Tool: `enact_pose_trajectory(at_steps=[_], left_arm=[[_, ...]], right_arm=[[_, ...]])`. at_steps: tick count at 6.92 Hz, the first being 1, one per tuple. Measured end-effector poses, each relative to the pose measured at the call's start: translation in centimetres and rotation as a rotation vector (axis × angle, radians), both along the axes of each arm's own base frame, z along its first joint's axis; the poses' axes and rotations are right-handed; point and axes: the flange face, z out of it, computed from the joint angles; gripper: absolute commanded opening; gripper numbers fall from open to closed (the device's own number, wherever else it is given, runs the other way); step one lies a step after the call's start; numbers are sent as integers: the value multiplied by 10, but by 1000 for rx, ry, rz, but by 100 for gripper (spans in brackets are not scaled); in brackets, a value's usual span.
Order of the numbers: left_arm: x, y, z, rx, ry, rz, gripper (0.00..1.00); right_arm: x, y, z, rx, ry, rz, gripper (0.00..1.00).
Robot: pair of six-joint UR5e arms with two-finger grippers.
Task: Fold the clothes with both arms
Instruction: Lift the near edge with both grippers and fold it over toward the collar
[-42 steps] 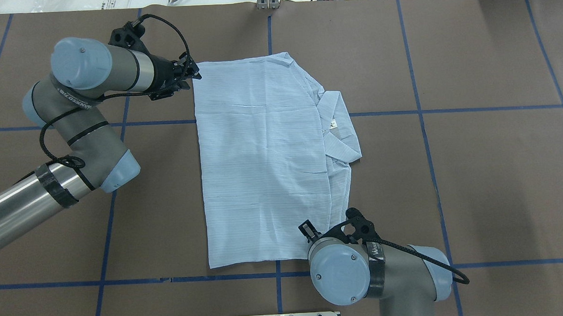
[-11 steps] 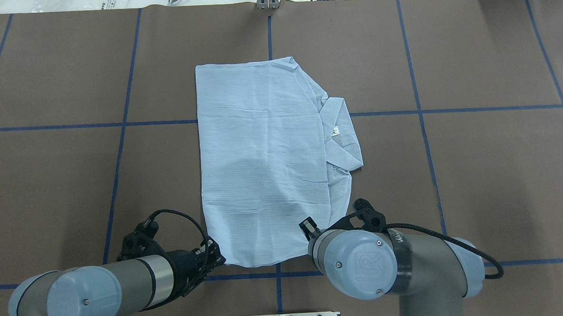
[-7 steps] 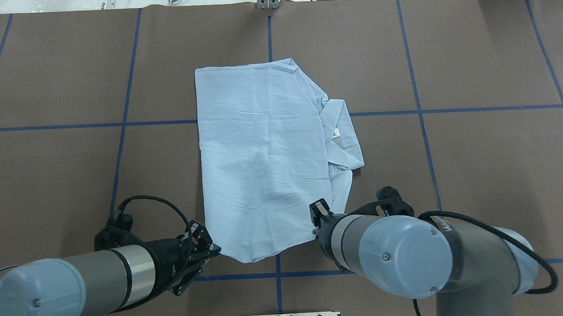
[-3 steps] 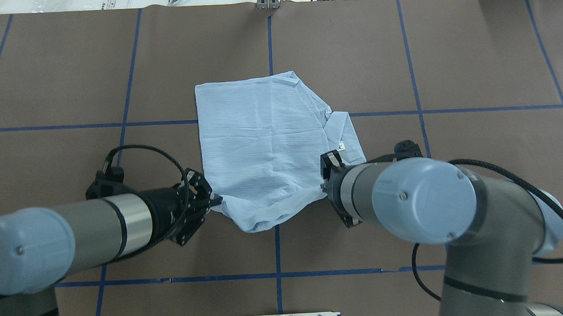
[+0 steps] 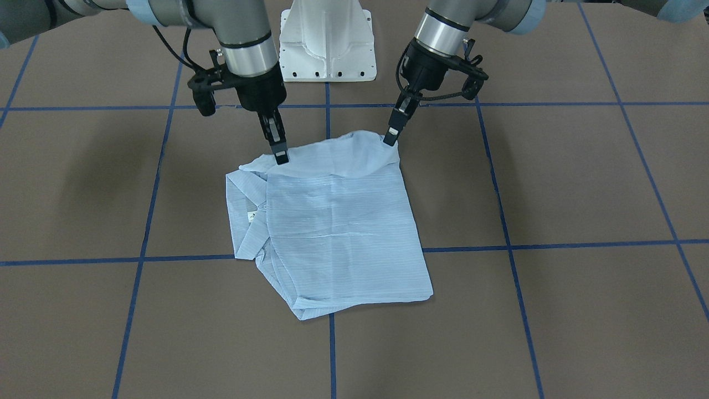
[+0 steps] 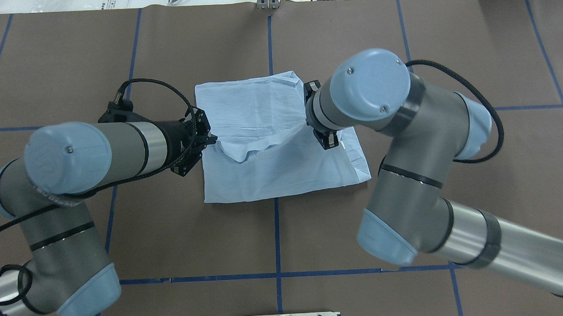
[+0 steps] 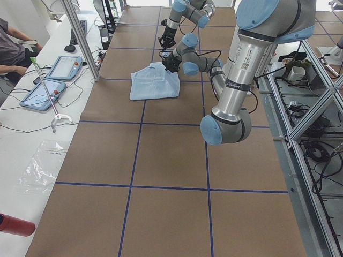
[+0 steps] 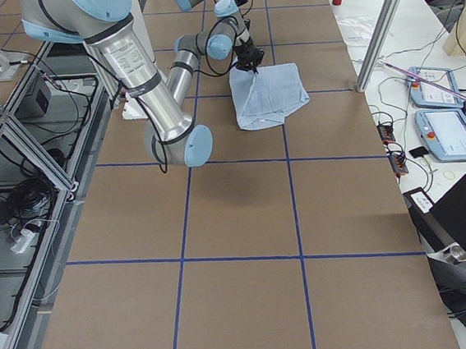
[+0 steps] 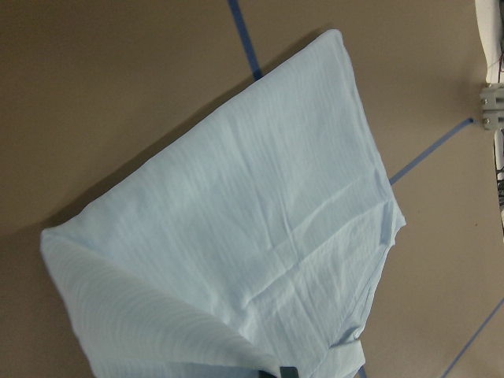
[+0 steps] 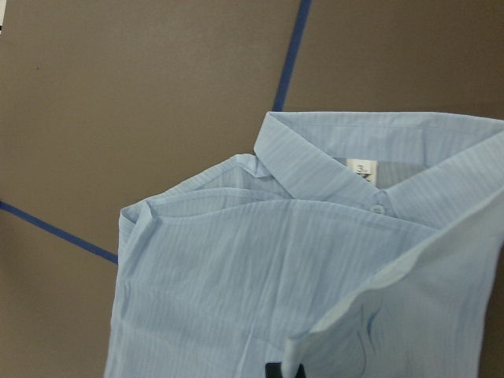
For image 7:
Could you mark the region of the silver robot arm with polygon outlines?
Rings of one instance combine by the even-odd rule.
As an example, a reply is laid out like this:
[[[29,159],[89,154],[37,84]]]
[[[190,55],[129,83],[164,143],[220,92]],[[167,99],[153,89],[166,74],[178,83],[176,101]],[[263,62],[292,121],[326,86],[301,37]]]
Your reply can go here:
[[[215,14],[213,1],[185,1],[175,0],[171,5],[169,17],[161,24],[165,30],[161,37],[158,37],[163,50],[169,49],[176,44],[175,35],[182,17],[190,20],[197,27],[205,28],[211,17]]]
[[[315,1],[242,1],[236,13],[238,44],[230,49],[227,72],[217,58],[207,58],[196,52],[198,38],[188,33],[179,43],[174,40],[182,18],[204,28],[215,14],[212,1],[175,1],[165,31],[159,38],[171,54],[162,59],[167,71],[183,70],[192,76],[205,72],[218,96],[218,104],[202,118],[200,130],[210,145],[236,143],[246,139],[251,131],[251,119],[244,99],[253,82],[263,53],[272,44],[302,41],[314,32]]]

